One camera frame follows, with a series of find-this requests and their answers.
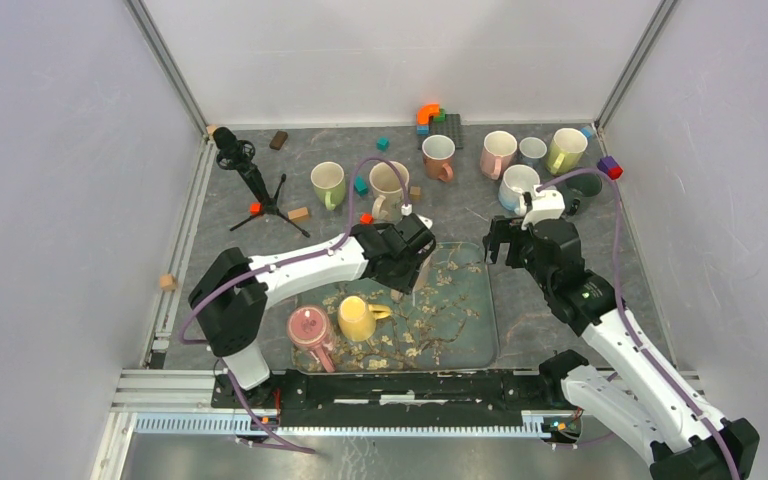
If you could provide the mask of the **pale pink mug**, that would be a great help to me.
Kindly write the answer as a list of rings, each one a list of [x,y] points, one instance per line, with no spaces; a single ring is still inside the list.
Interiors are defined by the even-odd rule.
[[[412,295],[417,294],[421,289],[423,289],[426,286],[428,282],[429,274],[431,271],[431,261],[432,261],[432,255],[429,254],[421,263],[417,271],[415,282],[411,289]],[[404,297],[404,293],[401,291],[398,291],[395,289],[392,289],[390,291],[390,299],[395,303],[399,303],[403,297]]]

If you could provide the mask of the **light blue mug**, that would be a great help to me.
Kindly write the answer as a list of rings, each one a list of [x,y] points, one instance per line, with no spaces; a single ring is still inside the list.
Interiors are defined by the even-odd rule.
[[[540,183],[538,172],[530,166],[509,166],[501,178],[498,200],[503,208],[523,217],[539,198],[537,188]]]

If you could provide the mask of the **cream and green mug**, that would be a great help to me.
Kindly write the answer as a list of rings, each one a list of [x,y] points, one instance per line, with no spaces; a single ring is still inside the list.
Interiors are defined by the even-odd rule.
[[[376,221],[397,223],[402,218],[404,190],[408,187],[410,174],[400,162],[393,162],[392,168],[386,162],[379,162],[369,173],[369,184],[373,194],[371,213]]]

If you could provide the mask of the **dark teal mug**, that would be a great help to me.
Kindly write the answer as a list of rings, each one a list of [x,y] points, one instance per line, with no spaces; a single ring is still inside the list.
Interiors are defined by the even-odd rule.
[[[584,173],[564,180],[559,187],[568,217],[582,213],[602,190],[598,175]]]

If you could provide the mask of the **blue-grey square mug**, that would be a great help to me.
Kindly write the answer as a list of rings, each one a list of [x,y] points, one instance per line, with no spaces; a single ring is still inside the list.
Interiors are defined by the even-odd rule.
[[[521,161],[535,168],[547,155],[547,144],[537,137],[526,137],[519,142],[518,151]]]

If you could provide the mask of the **light pink hexagonal mug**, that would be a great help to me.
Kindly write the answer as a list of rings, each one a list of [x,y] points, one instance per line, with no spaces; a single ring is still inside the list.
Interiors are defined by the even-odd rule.
[[[488,133],[483,140],[479,160],[481,172],[492,180],[498,180],[511,164],[518,151],[518,142],[507,131],[496,130]]]

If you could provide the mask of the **yellow-green hexagonal mug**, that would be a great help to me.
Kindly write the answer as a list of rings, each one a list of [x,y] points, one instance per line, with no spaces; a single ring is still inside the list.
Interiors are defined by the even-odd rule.
[[[576,167],[588,147],[587,136],[579,129],[561,128],[552,136],[545,160],[553,176],[563,175]]]

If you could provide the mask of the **light green mug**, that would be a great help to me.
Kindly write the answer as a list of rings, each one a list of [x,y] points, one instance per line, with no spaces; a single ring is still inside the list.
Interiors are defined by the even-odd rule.
[[[343,168],[331,161],[316,165],[310,180],[317,198],[329,211],[334,211],[346,197],[346,175]]]

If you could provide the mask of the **coral mug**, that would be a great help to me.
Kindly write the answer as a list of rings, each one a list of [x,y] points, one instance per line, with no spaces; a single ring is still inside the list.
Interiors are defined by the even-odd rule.
[[[456,145],[450,137],[445,135],[428,136],[421,144],[421,151],[428,178],[445,183],[454,179],[452,163]]]

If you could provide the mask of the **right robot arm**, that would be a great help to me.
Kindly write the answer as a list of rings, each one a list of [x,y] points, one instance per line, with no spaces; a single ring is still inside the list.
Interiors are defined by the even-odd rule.
[[[525,269],[552,314],[596,350],[624,382],[602,377],[567,350],[543,362],[540,400],[596,417],[632,447],[654,479],[746,479],[760,443],[745,418],[728,419],[649,341],[613,285],[585,266],[576,227],[496,216],[482,239],[490,261],[508,245],[507,266]]]

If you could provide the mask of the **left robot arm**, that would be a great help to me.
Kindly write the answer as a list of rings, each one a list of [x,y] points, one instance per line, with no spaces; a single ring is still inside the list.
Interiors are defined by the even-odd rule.
[[[257,342],[265,312],[286,298],[323,285],[371,279],[409,293],[436,247],[431,219],[412,213],[397,223],[356,224],[320,244],[249,257],[223,251],[189,297],[195,321],[213,355],[250,407],[266,405],[274,381]]]

